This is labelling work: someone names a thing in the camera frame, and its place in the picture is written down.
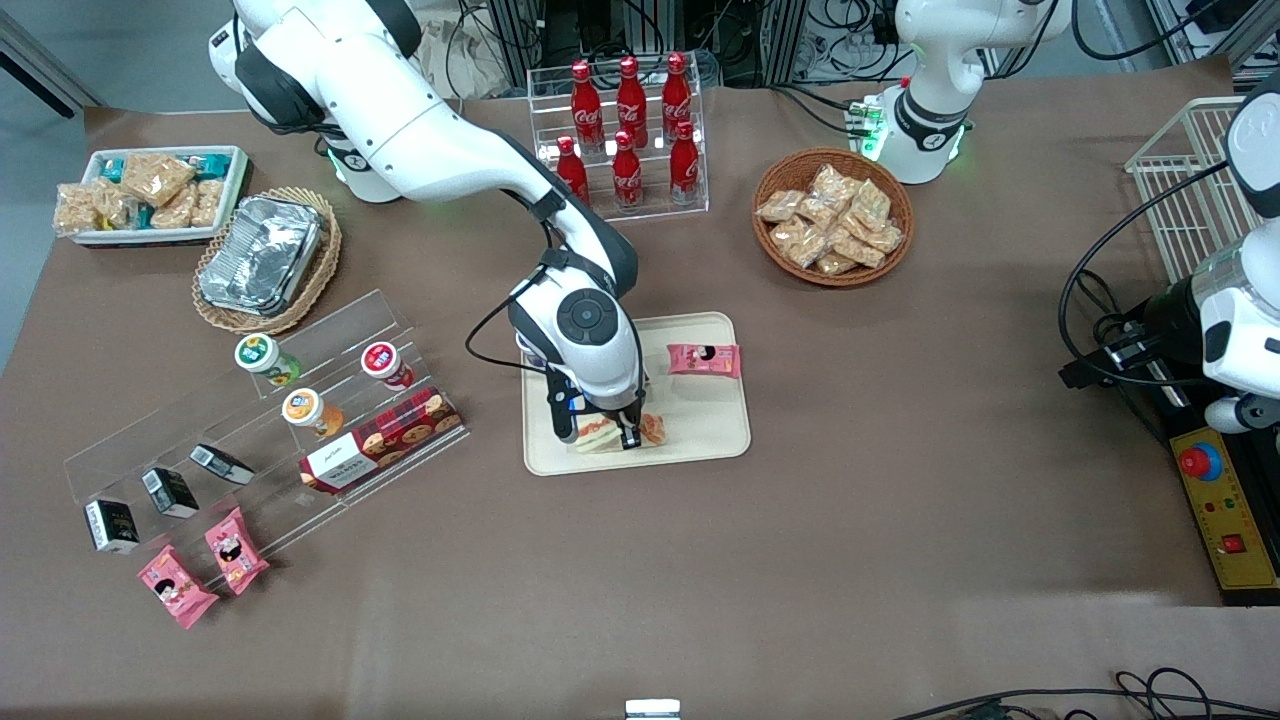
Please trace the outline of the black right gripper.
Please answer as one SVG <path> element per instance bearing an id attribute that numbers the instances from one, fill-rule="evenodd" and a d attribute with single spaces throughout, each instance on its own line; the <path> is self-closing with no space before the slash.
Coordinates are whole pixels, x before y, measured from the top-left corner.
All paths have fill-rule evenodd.
<path id="1" fill-rule="evenodd" d="M 621 442 L 623 450 L 643 446 L 643 407 L 644 392 L 623 392 L 618 395 L 589 395 L 588 401 L 599 413 L 620 416 Z"/>

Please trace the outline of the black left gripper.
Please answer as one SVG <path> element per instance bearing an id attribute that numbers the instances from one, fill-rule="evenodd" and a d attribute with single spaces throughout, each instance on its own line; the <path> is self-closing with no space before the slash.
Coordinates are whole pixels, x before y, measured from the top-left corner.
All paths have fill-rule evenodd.
<path id="1" fill-rule="evenodd" d="M 1103 354 L 1088 354 L 1065 364 L 1059 379 L 1069 389 L 1130 386 L 1206 386 L 1202 369 L 1201 310 L 1193 279 L 1171 284 L 1132 310 L 1100 320 L 1101 337 L 1116 331 L 1115 341 L 1101 341 Z"/>

